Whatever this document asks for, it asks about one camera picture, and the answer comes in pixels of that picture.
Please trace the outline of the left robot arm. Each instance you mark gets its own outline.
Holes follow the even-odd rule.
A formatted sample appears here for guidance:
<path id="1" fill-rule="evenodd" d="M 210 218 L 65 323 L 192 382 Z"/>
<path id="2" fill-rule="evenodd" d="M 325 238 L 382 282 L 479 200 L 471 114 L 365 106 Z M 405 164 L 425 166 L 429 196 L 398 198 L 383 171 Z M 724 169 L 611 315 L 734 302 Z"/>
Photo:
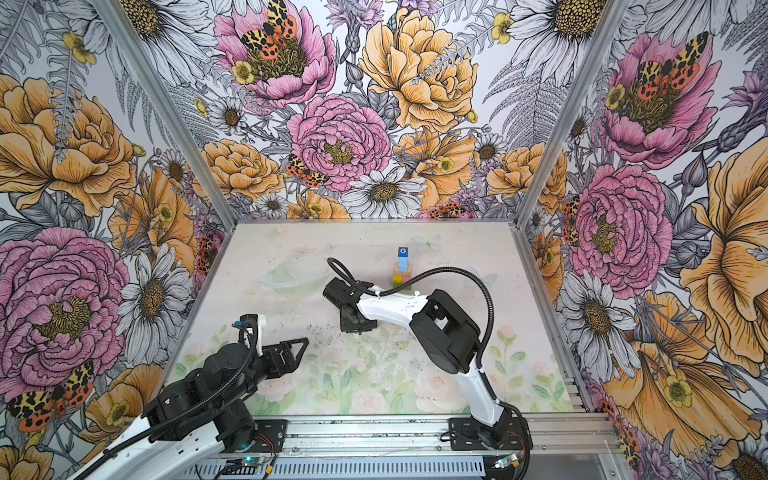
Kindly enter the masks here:
<path id="1" fill-rule="evenodd" d="M 245 401 L 260 383 L 294 373 L 307 338 L 258 347 L 242 335 L 165 386 L 139 419 L 75 473 L 77 479 L 172 479 L 219 453 L 265 454 L 273 466 L 287 423 L 256 420 Z"/>

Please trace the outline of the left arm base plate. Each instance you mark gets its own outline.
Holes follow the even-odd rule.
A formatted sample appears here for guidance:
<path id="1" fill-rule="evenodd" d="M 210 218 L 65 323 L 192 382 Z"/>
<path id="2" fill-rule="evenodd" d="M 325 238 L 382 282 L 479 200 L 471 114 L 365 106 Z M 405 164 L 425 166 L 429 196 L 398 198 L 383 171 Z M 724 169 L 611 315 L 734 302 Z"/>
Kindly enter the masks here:
<path id="1" fill-rule="evenodd" d="M 251 419 L 246 430 L 246 442 L 237 452 L 276 454 L 283 451 L 288 421 L 284 419 Z"/>

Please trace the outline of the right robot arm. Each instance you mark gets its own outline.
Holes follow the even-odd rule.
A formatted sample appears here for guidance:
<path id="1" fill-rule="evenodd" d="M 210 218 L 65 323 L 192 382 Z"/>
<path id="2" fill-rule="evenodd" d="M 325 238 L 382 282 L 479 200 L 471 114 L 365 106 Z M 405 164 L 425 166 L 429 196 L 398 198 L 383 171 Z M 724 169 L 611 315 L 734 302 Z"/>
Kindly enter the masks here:
<path id="1" fill-rule="evenodd" d="M 369 295 L 334 278 L 326 284 L 323 296 L 338 309 L 345 333 L 370 331 L 380 322 L 410 330 L 432 363 L 456 377 L 476 422 L 488 429 L 509 423 L 509 411 L 480 366 L 479 326 L 446 291 Z"/>

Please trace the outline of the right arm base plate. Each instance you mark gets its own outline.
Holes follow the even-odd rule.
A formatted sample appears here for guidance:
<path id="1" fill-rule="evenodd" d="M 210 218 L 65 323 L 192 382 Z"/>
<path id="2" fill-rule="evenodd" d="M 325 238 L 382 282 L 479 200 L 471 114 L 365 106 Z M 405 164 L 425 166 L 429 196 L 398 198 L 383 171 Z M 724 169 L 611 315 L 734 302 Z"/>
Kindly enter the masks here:
<path id="1" fill-rule="evenodd" d="M 474 417 L 450 418 L 448 440 L 453 451 L 528 451 L 533 448 L 527 420 L 508 413 L 493 426 L 485 425 Z"/>

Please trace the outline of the light blue cube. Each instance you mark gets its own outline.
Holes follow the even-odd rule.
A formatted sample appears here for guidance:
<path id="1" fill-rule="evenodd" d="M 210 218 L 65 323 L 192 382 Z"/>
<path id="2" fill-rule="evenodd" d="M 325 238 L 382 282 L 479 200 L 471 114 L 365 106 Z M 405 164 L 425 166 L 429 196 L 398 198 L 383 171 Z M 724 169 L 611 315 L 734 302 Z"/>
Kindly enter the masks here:
<path id="1" fill-rule="evenodd" d="M 403 272 L 403 273 L 408 273 L 410 271 L 410 263 L 409 263 L 408 256 L 397 257 L 397 271 Z"/>

